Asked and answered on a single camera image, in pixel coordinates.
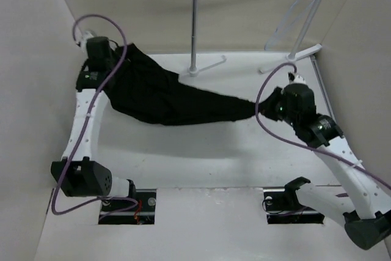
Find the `vertical metal pole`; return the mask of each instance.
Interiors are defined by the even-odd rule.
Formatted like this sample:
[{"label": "vertical metal pole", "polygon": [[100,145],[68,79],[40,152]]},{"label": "vertical metal pole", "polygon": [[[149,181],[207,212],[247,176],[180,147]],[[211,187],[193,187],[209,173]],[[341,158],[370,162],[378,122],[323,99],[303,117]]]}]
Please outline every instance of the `vertical metal pole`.
[{"label": "vertical metal pole", "polygon": [[193,0],[192,5],[192,20],[191,20],[191,63],[189,72],[191,75],[196,75],[197,69],[197,2]]},{"label": "vertical metal pole", "polygon": [[311,10],[310,10],[310,12],[309,12],[309,14],[308,14],[307,19],[305,20],[305,23],[304,23],[304,25],[303,25],[303,28],[301,28],[299,37],[298,37],[298,39],[296,40],[296,42],[294,43],[291,53],[288,55],[288,60],[290,60],[290,61],[294,61],[294,60],[295,60],[295,58],[296,58],[296,53],[297,53],[298,50],[299,50],[299,47],[300,47],[300,45],[301,45],[301,42],[303,41],[304,36],[305,36],[305,34],[307,33],[307,31],[308,31],[308,29],[309,29],[309,27],[310,27],[310,25],[311,25],[311,22],[312,22],[312,20],[313,20],[313,17],[315,16],[316,11],[318,10],[321,1],[322,1],[322,0],[315,0],[315,1],[313,2],[313,5],[312,5],[312,7],[311,7]]}]

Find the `black fabric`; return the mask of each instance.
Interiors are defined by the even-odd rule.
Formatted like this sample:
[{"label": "black fabric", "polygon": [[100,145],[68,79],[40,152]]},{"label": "black fabric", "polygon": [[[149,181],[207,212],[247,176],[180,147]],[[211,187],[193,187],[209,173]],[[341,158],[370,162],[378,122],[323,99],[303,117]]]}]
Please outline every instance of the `black fabric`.
[{"label": "black fabric", "polygon": [[179,83],[177,73],[160,67],[134,44],[128,45],[126,58],[107,95],[115,110],[142,122],[194,125],[234,122],[255,114],[253,102]]}]

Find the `purple cable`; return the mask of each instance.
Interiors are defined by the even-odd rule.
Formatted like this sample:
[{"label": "purple cable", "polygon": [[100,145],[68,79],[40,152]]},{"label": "purple cable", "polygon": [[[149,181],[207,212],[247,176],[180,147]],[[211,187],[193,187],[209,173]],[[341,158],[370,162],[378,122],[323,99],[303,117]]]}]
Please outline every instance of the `purple cable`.
[{"label": "purple cable", "polygon": [[323,154],[323,155],[327,155],[327,156],[330,156],[330,157],[333,157],[339,161],[342,161],[343,163],[347,164],[348,166],[351,166],[355,169],[357,169],[358,171],[361,171],[362,173],[366,174],[367,176],[373,178],[374,180],[376,180],[377,182],[381,183],[382,185],[384,185],[387,189],[389,189],[391,191],[391,185],[389,185],[388,183],[386,183],[385,181],[383,181],[381,178],[379,178],[377,175],[374,175],[372,174],[371,172],[369,171],[366,171],[364,168],[360,167],[360,166],[356,166],[354,163],[350,162],[349,160],[346,160],[344,159],[343,157],[341,156],[338,156],[336,154],[333,154],[331,152],[327,152],[327,151],[323,151],[323,150],[318,150],[318,149],[315,149],[315,148],[311,148],[311,147],[308,147],[306,145],[302,145],[302,144],[298,144],[296,142],[293,142],[293,141],[290,141],[290,140],[287,140],[287,139],[284,139],[274,133],[272,133],[269,129],[267,129],[264,124],[261,122],[260,118],[259,118],[259,101],[261,99],[261,95],[262,95],[262,92],[264,91],[267,83],[269,82],[269,80],[271,79],[272,76],[274,76],[275,73],[277,73],[282,67],[286,67],[286,66],[292,66],[294,68],[294,72],[297,72],[298,68],[296,67],[296,65],[292,62],[285,62],[283,64],[280,64],[278,67],[276,67],[271,73],[270,75],[266,78],[266,80],[263,82],[262,86],[261,86],[261,89],[259,90],[259,93],[258,93],[258,96],[257,96],[257,100],[255,101],[255,118],[257,119],[257,122],[259,123],[259,125],[262,127],[262,129],[267,132],[268,134],[270,134],[272,137],[282,141],[282,142],[285,142],[285,143],[288,143],[288,144],[291,144],[291,145],[294,145],[296,147],[300,147],[300,148],[303,148],[303,149],[307,149],[307,150],[310,150],[310,151],[313,151],[313,152],[317,152],[317,153],[320,153],[320,154]]},{"label": "purple cable", "polygon": [[[87,115],[86,115],[86,119],[84,121],[84,124],[81,128],[81,131],[80,131],[80,135],[79,135],[79,138],[78,140],[76,141],[76,144],[75,146],[73,147],[72,151],[71,151],[71,154],[69,155],[68,159],[67,159],[67,162],[65,163],[65,166],[64,166],[64,169],[62,170],[61,172],[61,175],[59,177],[59,180],[57,182],[57,185],[56,185],[56,188],[54,189],[54,192],[53,192],[53,199],[51,201],[51,211],[54,215],[64,215],[68,212],[71,212],[73,210],[76,210],[80,207],[83,207],[87,204],[90,204],[92,202],[95,202],[95,201],[99,201],[99,200],[110,200],[110,199],[114,199],[114,200],[127,200],[127,201],[130,201],[132,203],[134,203],[134,205],[128,207],[128,208],[122,208],[122,209],[119,209],[117,211],[113,211],[113,212],[118,212],[118,211],[125,211],[125,210],[128,210],[128,209],[132,209],[134,208],[135,206],[138,205],[137,201],[132,199],[132,198],[127,198],[127,197],[97,197],[95,199],[91,199],[91,200],[88,200],[88,201],[85,201],[84,203],[81,203],[77,206],[74,206],[72,208],[69,208],[69,209],[66,209],[64,211],[57,211],[56,210],[56,201],[57,201],[57,197],[59,195],[59,191],[60,191],[60,188],[61,188],[61,184],[62,182],[64,181],[64,178],[65,178],[65,174],[67,173],[67,170],[72,162],[72,159],[78,149],[78,147],[80,146],[80,143],[81,143],[81,140],[84,136],[84,133],[86,132],[86,129],[87,129],[87,126],[88,126],[88,122],[90,120],[90,116],[89,114],[91,114],[91,111],[92,111],[92,108],[93,108],[93,104],[95,103],[95,101],[97,100],[98,98],[98,95],[99,93],[103,90],[103,87],[108,83],[108,81],[114,76],[114,74],[116,73],[116,71],[120,68],[120,66],[122,65],[123,61],[125,60],[126,58],[126,52],[127,52],[127,42],[126,42],[126,37],[125,37],[125,34],[124,32],[122,31],[122,29],[118,26],[118,24],[116,24],[114,21],[112,21],[110,18],[108,17],[105,17],[104,15],[99,15],[99,14],[96,14],[96,13],[93,13],[93,14],[88,14],[88,15],[83,15],[81,16],[80,18],[78,18],[75,23],[73,24],[73,27],[72,27],[72,37],[73,37],[73,40],[76,41],[76,36],[75,36],[75,32],[76,32],[76,27],[77,25],[84,19],[86,18],[102,18],[108,22],[110,22],[111,24],[113,24],[117,29],[118,31],[120,32],[121,36],[122,36],[122,40],[123,40],[123,51],[122,51],[122,55],[121,55],[121,58],[120,60],[118,61],[118,63],[115,65],[115,67],[112,69],[112,71],[110,72],[110,74],[104,79],[104,81],[100,84],[100,86],[98,87],[97,91],[95,92],[95,95],[92,97],[91,99],[91,102],[90,102],[90,105],[88,107],[88,110],[87,110]],[[102,218],[104,218],[105,216],[109,215],[111,213],[108,213],[104,216],[102,216],[100,218],[100,220]]]}]

